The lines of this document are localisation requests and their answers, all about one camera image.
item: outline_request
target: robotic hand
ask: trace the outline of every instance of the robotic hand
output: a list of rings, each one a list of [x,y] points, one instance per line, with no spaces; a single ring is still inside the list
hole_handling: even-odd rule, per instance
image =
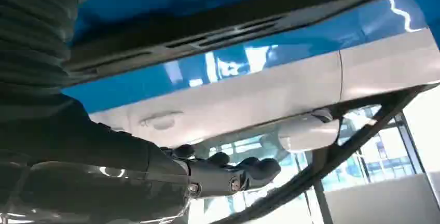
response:
[[[188,191],[192,198],[232,195],[242,190],[261,188],[281,171],[275,159],[250,157],[237,166],[228,165],[229,156],[216,153],[208,159],[191,159],[194,150],[184,145],[176,150],[162,149],[179,163],[189,175]]]

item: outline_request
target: side mirror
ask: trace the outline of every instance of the side mirror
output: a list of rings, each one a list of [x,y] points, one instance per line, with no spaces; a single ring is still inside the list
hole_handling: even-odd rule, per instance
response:
[[[339,129],[339,119],[334,120],[327,109],[320,109],[283,123],[278,140],[289,152],[314,150],[334,143]]]

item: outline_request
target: white wall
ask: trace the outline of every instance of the white wall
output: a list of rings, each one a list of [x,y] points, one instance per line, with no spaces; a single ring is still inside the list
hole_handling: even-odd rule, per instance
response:
[[[440,204],[440,87],[419,94],[405,109],[420,160]]]
[[[325,195],[334,224],[440,223],[440,210],[423,174]]]

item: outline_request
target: metal bolt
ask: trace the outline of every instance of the metal bolt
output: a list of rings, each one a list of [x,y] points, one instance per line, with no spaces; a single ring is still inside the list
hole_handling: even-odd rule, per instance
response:
[[[237,192],[240,190],[240,181],[238,179],[235,178],[231,181],[231,190],[233,192]]]
[[[188,186],[188,191],[189,192],[194,193],[194,192],[197,192],[197,190],[199,190],[199,186],[197,184],[190,184]]]

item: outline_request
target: dark gray fabric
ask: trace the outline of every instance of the dark gray fabric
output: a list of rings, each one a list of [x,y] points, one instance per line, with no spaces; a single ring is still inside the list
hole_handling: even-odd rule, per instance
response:
[[[184,174],[154,144],[95,124],[60,93],[71,78],[61,64],[81,1],[0,0],[0,149],[131,170],[157,162]]]

